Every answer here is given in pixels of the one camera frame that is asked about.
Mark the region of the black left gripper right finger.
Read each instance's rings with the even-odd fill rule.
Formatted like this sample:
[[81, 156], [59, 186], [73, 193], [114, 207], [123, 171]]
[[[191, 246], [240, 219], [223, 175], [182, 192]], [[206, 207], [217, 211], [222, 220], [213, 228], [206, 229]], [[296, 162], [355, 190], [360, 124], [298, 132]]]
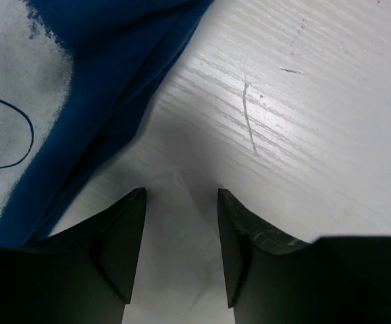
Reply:
[[306, 243], [217, 193], [228, 306], [237, 323], [391, 323], [391, 236]]

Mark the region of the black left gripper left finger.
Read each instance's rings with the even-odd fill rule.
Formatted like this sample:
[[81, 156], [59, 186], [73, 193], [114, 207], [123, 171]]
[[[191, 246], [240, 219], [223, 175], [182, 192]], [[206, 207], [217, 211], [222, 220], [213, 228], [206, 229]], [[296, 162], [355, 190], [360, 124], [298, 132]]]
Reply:
[[35, 244], [0, 247], [0, 323], [121, 323], [146, 209], [137, 188]]

